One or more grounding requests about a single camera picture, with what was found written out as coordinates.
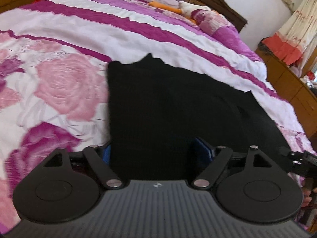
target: white stripe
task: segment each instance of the white stripe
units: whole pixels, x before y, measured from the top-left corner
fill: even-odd
[[[120,18],[129,17],[130,20],[147,23],[154,27],[159,27],[162,30],[172,32],[183,39],[193,43],[196,47],[210,52],[212,54],[223,57],[232,67],[249,72],[262,82],[266,81],[267,70],[263,62],[253,62],[245,55],[239,55],[235,51],[212,41],[205,36],[198,36],[197,34],[187,30],[183,26],[169,24],[160,20],[155,20],[151,16],[128,11],[119,7],[111,6],[109,4],[100,4],[91,0],[51,0],[57,4],[64,4],[69,7],[76,7],[82,9],[90,9],[97,12],[104,12],[107,14],[115,15]]]
[[[13,30],[16,35],[29,34],[60,39],[108,55],[122,63],[132,63],[147,53],[152,53],[154,57],[159,57],[174,67],[205,73],[242,91],[251,90],[259,104],[276,123],[303,132],[289,103],[270,97],[251,81],[234,75],[229,69],[218,67],[175,44],[147,39],[134,32],[90,22],[76,16],[66,17],[50,12],[40,13],[21,9],[0,15],[0,30],[7,29]]]

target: white wall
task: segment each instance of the white wall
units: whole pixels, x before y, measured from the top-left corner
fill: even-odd
[[[282,0],[225,1],[248,21],[240,36],[252,50],[256,50],[262,38],[272,36],[291,16]]]

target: logo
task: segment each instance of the logo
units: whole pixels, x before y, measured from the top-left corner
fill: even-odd
[[[153,184],[153,186],[154,186],[155,188],[160,188],[160,187],[162,187],[162,185],[163,185],[163,184],[161,184],[161,183],[159,183],[159,182]]]

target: pink floral bedspread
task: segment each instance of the pink floral bedspread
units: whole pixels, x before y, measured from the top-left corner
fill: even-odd
[[[13,189],[48,154],[56,148],[74,151],[80,143],[101,144],[109,137],[105,115],[97,113],[108,99],[105,62],[44,39],[3,33],[0,43],[6,47],[0,49],[0,113],[16,113],[4,131],[21,140],[9,155],[2,152],[6,144],[0,146],[8,177],[0,178],[1,233],[19,221]]]
[[[252,91],[293,150],[313,151],[261,60],[140,0],[43,0],[0,14],[0,233],[19,221],[13,189],[54,149],[110,139],[107,64],[148,53]]]

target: white stuffed toy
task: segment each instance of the white stuffed toy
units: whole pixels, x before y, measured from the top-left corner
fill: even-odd
[[[182,10],[182,15],[189,19],[191,18],[191,13],[195,10],[202,9],[206,11],[211,11],[208,6],[195,5],[184,1],[180,1],[179,9]]]

